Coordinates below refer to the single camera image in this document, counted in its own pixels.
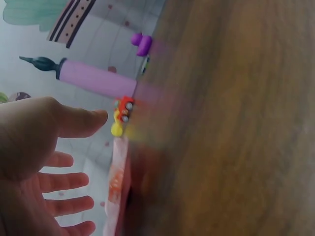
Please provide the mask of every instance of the yellow toy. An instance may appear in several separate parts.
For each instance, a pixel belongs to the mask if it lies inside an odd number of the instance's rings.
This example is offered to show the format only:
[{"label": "yellow toy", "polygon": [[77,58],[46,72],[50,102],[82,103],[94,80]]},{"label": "yellow toy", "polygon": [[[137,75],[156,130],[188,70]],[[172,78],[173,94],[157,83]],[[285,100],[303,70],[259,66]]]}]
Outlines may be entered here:
[{"label": "yellow toy", "polygon": [[114,111],[115,123],[113,123],[112,125],[111,132],[112,132],[112,135],[114,135],[115,137],[120,137],[123,135],[123,124],[119,119],[117,119],[119,114],[120,114],[119,110]]}]

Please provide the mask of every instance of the dark pump nozzle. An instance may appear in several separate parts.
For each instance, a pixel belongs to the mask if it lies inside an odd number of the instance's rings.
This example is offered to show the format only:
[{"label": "dark pump nozzle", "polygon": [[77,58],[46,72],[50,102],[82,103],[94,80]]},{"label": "dark pump nozzle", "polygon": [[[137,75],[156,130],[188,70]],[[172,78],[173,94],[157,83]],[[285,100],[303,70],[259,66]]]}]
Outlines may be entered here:
[{"label": "dark pump nozzle", "polygon": [[50,70],[56,70],[58,65],[54,63],[49,58],[39,57],[39,58],[26,58],[26,57],[20,57],[21,60],[27,61],[31,64],[33,64],[37,69],[42,71],[50,71]]},{"label": "dark pump nozzle", "polygon": [[28,63],[33,64],[37,69],[41,71],[56,71],[56,79],[59,79],[60,70],[63,63],[66,61],[66,58],[62,59],[59,64],[56,64],[53,60],[45,57],[38,57],[38,58],[26,58],[26,57],[19,57],[21,60],[27,61]]}]

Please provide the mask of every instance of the toy car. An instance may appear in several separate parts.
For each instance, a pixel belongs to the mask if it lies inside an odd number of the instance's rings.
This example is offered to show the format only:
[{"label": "toy car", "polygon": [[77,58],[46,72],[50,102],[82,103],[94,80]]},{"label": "toy car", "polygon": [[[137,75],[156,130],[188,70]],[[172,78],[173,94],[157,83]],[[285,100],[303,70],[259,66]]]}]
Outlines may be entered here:
[{"label": "toy car", "polygon": [[133,108],[134,100],[131,97],[124,96],[121,100],[115,101],[115,111],[118,110],[119,113],[116,116],[117,120],[121,122],[128,122],[130,111]]}]

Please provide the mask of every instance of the wooden table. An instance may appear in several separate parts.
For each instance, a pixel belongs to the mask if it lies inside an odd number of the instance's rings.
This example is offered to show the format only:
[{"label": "wooden table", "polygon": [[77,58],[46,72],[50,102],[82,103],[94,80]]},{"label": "wooden table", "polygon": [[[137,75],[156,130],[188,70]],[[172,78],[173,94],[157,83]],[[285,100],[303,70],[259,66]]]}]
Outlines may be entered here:
[{"label": "wooden table", "polygon": [[126,235],[315,235],[315,0],[168,0],[154,39]]}]

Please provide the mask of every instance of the hand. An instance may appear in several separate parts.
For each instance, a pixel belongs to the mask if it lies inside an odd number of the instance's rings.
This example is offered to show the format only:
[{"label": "hand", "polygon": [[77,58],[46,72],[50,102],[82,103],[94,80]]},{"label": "hand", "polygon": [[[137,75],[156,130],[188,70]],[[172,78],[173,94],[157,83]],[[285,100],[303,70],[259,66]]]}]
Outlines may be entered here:
[{"label": "hand", "polygon": [[90,197],[46,200],[42,193],[88,184],[84,173],[43,174],[43,166],[69,167],[70,155],[56,152],[58,137],[94,134],[107,120],[105,111],[61,105],[53,98],[28,98],[0,105],[0,235],[89,236],[93,222],[60,227],[54,217],[94,205]]}]

